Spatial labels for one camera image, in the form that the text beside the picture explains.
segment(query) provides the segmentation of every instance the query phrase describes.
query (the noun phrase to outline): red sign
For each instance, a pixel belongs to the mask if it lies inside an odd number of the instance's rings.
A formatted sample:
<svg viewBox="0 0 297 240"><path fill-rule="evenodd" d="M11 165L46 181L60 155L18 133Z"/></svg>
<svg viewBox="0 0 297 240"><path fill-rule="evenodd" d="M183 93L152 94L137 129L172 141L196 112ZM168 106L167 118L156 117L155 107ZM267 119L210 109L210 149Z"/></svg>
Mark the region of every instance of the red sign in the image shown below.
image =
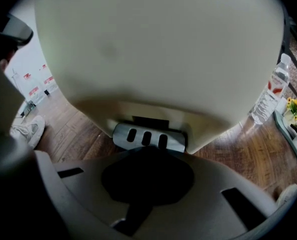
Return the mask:
<svg viewBox="0 0 297 240"><path fill-rule="evenodd" d="M26 75L24 75L25 79L28 79L31 75L29 73L27 73Z"/></svg>
<svg viewBox="0 0 297 240"><path fill-rule="evenodd" d="M33 90L29 92L29 95L32 96L39 88L36 86Z"/></svg>
<svg viewBox="0 0 297 240"><path fill-rule="evenodd" d="M50 81L53 80L53 79L54 79L53 76L49 77L48 79L46 79L46 80L44 81L44 84L47 84L48 82L50 82Z"/></svg>

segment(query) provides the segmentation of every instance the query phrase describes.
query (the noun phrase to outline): person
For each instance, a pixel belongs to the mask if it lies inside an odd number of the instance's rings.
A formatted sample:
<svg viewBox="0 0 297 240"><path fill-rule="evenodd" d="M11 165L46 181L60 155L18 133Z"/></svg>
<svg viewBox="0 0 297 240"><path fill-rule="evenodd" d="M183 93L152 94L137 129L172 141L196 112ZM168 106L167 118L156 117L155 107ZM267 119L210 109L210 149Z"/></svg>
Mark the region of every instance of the person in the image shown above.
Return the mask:
<svg viewBox="0 0 297 240"><path fill-rule="evenodd" d="M17 51L16 45L11 41L7 43L8 45L2 46L0 48L0 69L4 72ZM45 129L45 120L42 116L37 115L29 123L23 124L13 124L10 128L9 134L17 140L26 142L32 149L34 149Z"/></svg>

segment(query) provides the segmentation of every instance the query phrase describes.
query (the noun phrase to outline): red label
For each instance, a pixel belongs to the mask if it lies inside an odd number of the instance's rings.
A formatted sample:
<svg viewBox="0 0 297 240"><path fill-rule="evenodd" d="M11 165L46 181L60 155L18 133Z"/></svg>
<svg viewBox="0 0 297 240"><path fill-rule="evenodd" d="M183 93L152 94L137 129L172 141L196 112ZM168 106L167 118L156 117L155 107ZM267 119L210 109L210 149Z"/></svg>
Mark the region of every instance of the red label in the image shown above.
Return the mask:
<svg viewBox="0 0 297 240"><path fill-rule="evenodd" d="M32 96L39 88L36 86L33 90L29 92L29 95Z"/></svg>
<svg viewBox="0 0 297 240"><path fill-rule="evenodd" d="M267 84L268 90L271 91L277 98L282 96L284 89L287 87L288 84L274 74L272 74Z"/></svg>
<svg viewBox="0 0 297 240"><path fill-rule="evenodd" d="M50 81L53 80L53 79L54 79L53 76L49 77L48 79L46 79L46 80L44 81L44 84L47 84L48 82L50 82Z"/></svg>

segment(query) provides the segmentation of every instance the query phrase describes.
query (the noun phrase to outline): flower vase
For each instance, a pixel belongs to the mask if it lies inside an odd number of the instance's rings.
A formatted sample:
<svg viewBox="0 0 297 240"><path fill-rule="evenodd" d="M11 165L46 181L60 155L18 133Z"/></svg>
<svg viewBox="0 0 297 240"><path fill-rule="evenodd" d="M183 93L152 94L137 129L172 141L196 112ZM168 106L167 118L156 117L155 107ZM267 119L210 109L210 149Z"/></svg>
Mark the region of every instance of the flower vase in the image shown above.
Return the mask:
<svg viewBox="0 0 297 240"><path fill-rule="evenodd" d="M297 125L297 122L294 119L294 114L291 112L291 110L287 110L283 114L282 122L285 128L287 129L288 133L291 135L291 137L295 138L297 133L295 132L295 130L292 129L291 124Z"/></svg>
<svg viewBox="0 0 297 240"><path fill-rule="evenodd" d="M294 114L291 112L291 110L288 109L284 113L283 117L284 117L283 122L286 121L288 126L290 126L291 124L294 124L294 125L296 124L296 121L294 119Z"/></svg>

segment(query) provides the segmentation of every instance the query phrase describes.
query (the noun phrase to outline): white wall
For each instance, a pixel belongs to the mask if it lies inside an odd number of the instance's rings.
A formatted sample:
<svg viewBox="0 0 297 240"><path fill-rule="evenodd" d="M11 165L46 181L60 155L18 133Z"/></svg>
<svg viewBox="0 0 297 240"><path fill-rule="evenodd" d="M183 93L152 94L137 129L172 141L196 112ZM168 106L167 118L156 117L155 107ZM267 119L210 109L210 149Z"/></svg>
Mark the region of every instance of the white wall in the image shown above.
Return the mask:
<svg viewBox="0 0 297 240"><path fill-rule="evenodd" d="M20 48L14 57L11 59L9 65L5 70L6 76L14 84L14 81L11 79L13 75L12 69L16 71L20 78L24 80L24 75L27 73L37 79L40 82L40 85L43 86L43 80L39 69L42 69L44 64L47 65L44 58L40 40L37 34L37 27L35 22L35 9L34 9L34 0L20 0L9 12L18 19L25 22L34 32L31 41ZM30 100L30 97L27 93L23 93L27 100Z"/></svg>

